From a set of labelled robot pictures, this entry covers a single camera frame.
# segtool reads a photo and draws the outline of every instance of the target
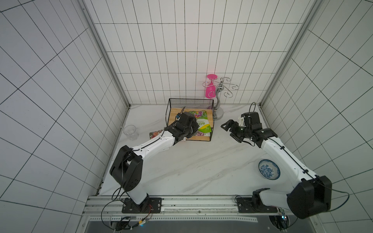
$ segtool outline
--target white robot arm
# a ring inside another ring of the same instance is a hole
[[[327,177],[319,177],[309,170],[284,146],[271,129],[262,129],[257,112],[242,114],[239,122],[229,120],[221,127],[229,130],[230,136],[239,143],[248,138],[267,152],[293,186],[293,190],[289,192],[268,187],[254,191],[255,208],[272,206],[291,210],[301,219],[330,210],[332,184]],[[182,113],[180,120],[166,127],[155,138],[139,146],[124,146],[119,150],[110,174],[127,191],[139,211],[147,207],[149,200],[148,194],[139,184],[143,159],[168,149],[184,137],[190,138],[197,130],[198,124],[194,115]]]

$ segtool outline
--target marble table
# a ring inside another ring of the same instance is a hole
[[[251,195],[260,188],[292,189],[285,175],[277,180],[265,179],[258,163],[270,157],[258,146],[238,143],[220,125],[229,119],[237,121],[248,105],[223,105],[224,116],[214,123],[210,142],[179,142],[169,150],[144,160],[141,184],[149,195]],[[259,113],[263,128],[267,126]],[[119,151],[149,140],[149,132],[166,126],[166,106],[132,106],[126,125],[135,125],[135,141],[121,135],[110,167]],[[99,195],[112,195],[119,184],[107,171]]]

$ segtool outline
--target wooden board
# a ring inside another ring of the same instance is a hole
[[[178,113],[180,113],[182,108],[171,108],[170,111],[170,116],[169,116],[169,121],[168,123],[171,124],[172,122],[175,121],[175,117]],[[184,112],[186,111],[206,111],[207,113],[207,119],[210,123],[211,128],[214,127],[214,119],[212,115],[212,110],[211,109],[200,109],[200,108],[186,108],[184,109]],[[192,141],[210,141],[209,136],[192,136],[191,138],[187,138],[187,140],[192,140]]]

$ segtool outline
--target wire mesh basket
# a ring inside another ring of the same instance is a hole
[[[170,125],[172,122],[176,120],[176,115],[184,112],[203,112],[206,111],[207,119],[211,126],[211,132],[208,134],[204,134],[204,136],[194,135],[187,140],[192,141],[211,141],[212,133],[214,131],[214,118],[213,118],[213,107],[214,107],[214,100],[204,100],[204,99],[178,99],[178,98],[170,98],[168,100],[168,106],[166,109],[166,122],[167,125]]]

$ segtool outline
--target metal mounting plate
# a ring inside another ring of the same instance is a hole
[[[277,208],[270,206],[260,206],[254,209],[251,205],[251,198],[236,198],[239,213],[277,213]]]
[[[144,212],[140,212],[130,198],[124,199],[122,213],[124,214],[143,214],[148,213],[150,206]],[[149,198],[149,204],[153,207],[153,214],[161,212],[162,198]]]

